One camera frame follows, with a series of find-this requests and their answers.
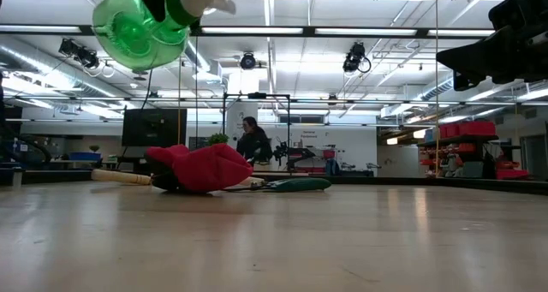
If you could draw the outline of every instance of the metal pole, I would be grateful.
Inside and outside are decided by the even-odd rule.
[[[289,160],[289,148],[291,147],[291,144],[289,143],[291,139],[291,129],[290,129],[291,128],[291,95],[288,95],[287,99],[288,99],[288,160]],[[288,171],[289,171],[289,176],[291,176],[293,172],[289,168],[289,165],[288,165]]]
[[[226,96],[227,96],[226,92],[223,93],[223,134],[226,134],[224,132],[224,125],[226,123]]]

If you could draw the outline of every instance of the red fabric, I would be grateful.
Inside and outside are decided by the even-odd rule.
[[[189,154],[190,151],[184,145],[176,145],[170,147],[149,147],[146,150],[146,155],[151,158],[156,159],[162,164],[171,167],[173,165],[173,160],[176,156],[183,156]]]
[[[253,173],[253,167],[246,159],[226,144],[192,152],[185,146],[151,147],[146,154],[171,167],[179,183],[197,193],[237,185]]]

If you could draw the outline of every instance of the fluorescent light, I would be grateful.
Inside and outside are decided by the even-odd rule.
[[[81,33],[79,27],[66,27],[66,26],[28,26],[28,25],[0,25],[0,32]]]
[[[392,139],[388,139],[386,141],[386,144],[389,145],[389,146],[394,146],[397,144],[397,138],[392,138]]]
[[[193,74],[192,77],[198,81],[221,81],[221,77],[206,72],[198,72],[198,74]]]
[[[466,102],[467,105],[514,105],[511,102]]]
[[[521,95],[518,99],[519,100],[529,100],[529,99],[535,99],[535,98],[541,98],[544,96],[548,96],[548,88],[529,92],[525,95]]]
[[[399,35],[413,36],[417,33],[415,29],[398,29],[398,28],[322,28],[316,29],[318,35]]]
[[[108,110],[108,109],[105,109],[105,108],[101,108],[101,107],[98,107],[98,106],[95,106],[95,105],[91,105],[91,104],[83,105],[82,109],[85,112],[89,112],[89,113],[94,114],[96,116],[102,116],[102,117],[106,117],[106,118],[123,118],[123,115],[121,115],[120,113],[117,113],[115,111],[111,111],[111,110]]]
[[[491,109],[491,110],[487,110],[487,111],[483,111],[481,113],[478,113],[476,116],[488,116],[490,115],[491,113],[493,112],[497,112],[499,110],[502,110],[503,108],[496,108],[496,109]]]
[[[464,120],[467,117],[468,116],[447,116],[447,117],[444,117],[443,119],[440,119],[439,122],[442,122],[442,123],[457,122],[460,120]]]
[[[495,91],[493,91],[493,90],[481,92],[480,94],[472,96],[471,98],[469,98],[468,101],[480,100],[482,98],[486,98],[487,96],[491,96],[494,93],[495,93]]]
[[[45,103],[41,100],[37,100],[37,99],[31,99],[31,100],[22,100],[22,99],[16,99],[17,101],[20,101],[22,103],[25,103],[25,104],[32,104],[32,105],[35,105],[35,106],[38,106],[38,107],[41,107],[41,108],[46,108],[46,109],[53,109],[53,107],[48,104],[48,103]]]
[[[35,85],[14,76],[9,77],[8,79],[4,79],[2,82],[2,86],[7,87],[8,89],[16,90],[17,92],[24,92],[32,95],[35,95],[37,93],[58,94],[57,92],[48,90],[43,86]]]
[[[438,36],[485,36],[495,33],[494,30],[438,30]],[[436,36],[436,30],[428,31],[428,36]]]
[[[413,132],[413,138],[415,139],[424,139],[426,135],[426,129]]]
[[[302,27],[202,27],[209,34],[302,34]]]

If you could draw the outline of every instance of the air duct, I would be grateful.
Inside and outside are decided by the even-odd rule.
[[[11,66],[4,67],[8,71],[26,71],[40,74],[44,82],[56,88],[70,91],[79,87],[79,96],[127,97],[128,94],[82,72],[79,69],[61,63],[29,44],[21,42],[9,35],[0,35],[0,60],[10,60]]]
[[[436,95],[442,94],[449,91],[453,88],[453,74],[447,75],[442,79],[442,82],[436,86],[436,81],[425,87],[425,91],[420,92],[412,100],[417,101],[428,101],[432,98],[435,98]],[[381,117],[387,116],[397,116],[402,114],[404,111],[413,108],[413,104],[396,104],[389,107],[384,107],[381,110]]]

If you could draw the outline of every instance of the wooden broom handle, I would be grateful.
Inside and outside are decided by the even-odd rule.
[[[94,181],[110,181],[123,182],[138,185],[150,185],[150,176],[141,176],[133,173],[123,173],[117,171],[106,171],[95,169],[92,171],[92,180]]]

